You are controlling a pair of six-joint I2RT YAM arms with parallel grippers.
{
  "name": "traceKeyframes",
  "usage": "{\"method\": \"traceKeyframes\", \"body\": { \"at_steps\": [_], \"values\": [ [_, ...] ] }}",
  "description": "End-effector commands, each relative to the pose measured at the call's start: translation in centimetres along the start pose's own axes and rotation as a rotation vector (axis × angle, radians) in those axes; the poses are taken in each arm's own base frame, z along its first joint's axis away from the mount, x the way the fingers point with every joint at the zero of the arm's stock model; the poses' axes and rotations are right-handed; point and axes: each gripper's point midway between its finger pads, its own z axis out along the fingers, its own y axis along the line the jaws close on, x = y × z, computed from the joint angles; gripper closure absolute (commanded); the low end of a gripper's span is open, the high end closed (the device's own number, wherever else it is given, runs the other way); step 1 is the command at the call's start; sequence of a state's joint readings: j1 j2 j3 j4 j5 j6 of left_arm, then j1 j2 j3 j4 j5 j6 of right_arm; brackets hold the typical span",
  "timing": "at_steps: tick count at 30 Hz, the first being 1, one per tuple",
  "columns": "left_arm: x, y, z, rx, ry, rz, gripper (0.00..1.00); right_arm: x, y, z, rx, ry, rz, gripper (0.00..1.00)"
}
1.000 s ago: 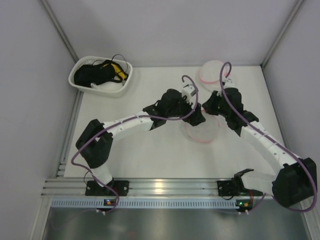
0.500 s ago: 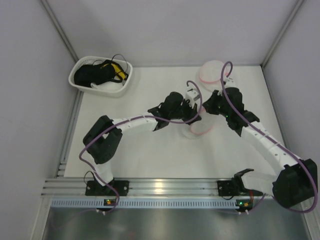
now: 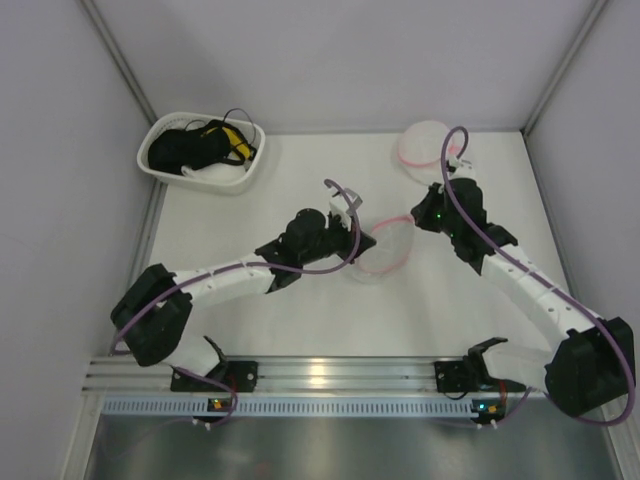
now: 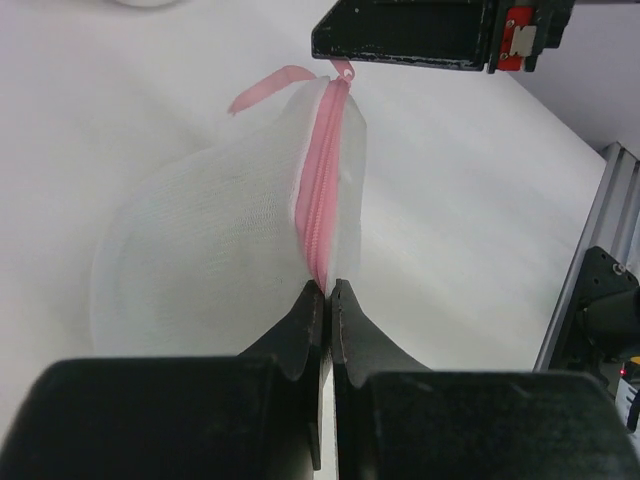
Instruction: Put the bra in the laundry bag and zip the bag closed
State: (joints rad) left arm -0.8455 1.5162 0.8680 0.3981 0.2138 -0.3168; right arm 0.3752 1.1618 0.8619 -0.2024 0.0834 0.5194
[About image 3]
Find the white mesh laundry bag front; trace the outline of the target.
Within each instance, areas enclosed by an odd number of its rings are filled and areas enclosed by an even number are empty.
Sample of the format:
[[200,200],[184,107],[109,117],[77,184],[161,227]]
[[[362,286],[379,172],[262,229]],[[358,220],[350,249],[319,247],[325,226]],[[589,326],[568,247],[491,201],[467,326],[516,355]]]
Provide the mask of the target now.
[[380,283],[407,263],[414,244],[414,222],[408,214],[372,217],[363,223],[363,230],[376,244],[347,268],[347,274],[360,283]]

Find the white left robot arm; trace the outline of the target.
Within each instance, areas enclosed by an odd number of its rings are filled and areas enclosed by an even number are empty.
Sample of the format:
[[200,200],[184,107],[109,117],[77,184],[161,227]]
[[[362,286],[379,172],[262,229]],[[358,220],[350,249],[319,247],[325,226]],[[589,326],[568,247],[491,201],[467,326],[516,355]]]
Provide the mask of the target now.
[[110,314],[140,367],[167,364],[197,379],[221,381],[229,368],[208,336],[191,337],[187,322],[199,307],[282,290],[309,274],[309,265],[337,257],[347,266],[376,245],[354,217],[299,211],[276,239],[226,265],[171,272],[146,268]]

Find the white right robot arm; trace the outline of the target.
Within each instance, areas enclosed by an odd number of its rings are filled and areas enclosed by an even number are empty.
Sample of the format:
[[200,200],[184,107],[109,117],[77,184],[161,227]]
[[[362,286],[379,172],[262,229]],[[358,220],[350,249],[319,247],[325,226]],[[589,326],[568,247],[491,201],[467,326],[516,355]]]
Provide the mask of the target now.
[[456,256],[505,294],[546,341],[533,348],[493,337],[470,347],[465,360],[479,383],[535,388],[573,418],[634,390],[631,327],[619,317],[603,319],[544,275],[508,230],[488,221],[475,180],[433,183],[411,215],[418,228],[446,235]]

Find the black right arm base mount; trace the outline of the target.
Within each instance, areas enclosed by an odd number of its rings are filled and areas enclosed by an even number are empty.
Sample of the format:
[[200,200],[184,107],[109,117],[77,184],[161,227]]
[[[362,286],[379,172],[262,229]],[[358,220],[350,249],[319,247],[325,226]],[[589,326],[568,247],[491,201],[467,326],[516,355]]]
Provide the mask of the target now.
[[439,393],[496,393],[500,389],[498,380],[491,379],[482,367],[467,357],[436,361],[433,366]]

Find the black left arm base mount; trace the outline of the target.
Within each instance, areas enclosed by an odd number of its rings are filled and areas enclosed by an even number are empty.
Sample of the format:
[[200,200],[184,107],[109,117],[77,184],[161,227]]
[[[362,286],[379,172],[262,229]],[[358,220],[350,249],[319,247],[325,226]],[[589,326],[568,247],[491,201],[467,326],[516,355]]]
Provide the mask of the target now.
[[[259,363],[251,360],[228,360],[220,373],[215,372],[208,378],[216,380],[236,393],[251,393],[258,380]],[[173,371],[170,390],[179,393],[224,392],[221,387],[203,382],[190,375]]]

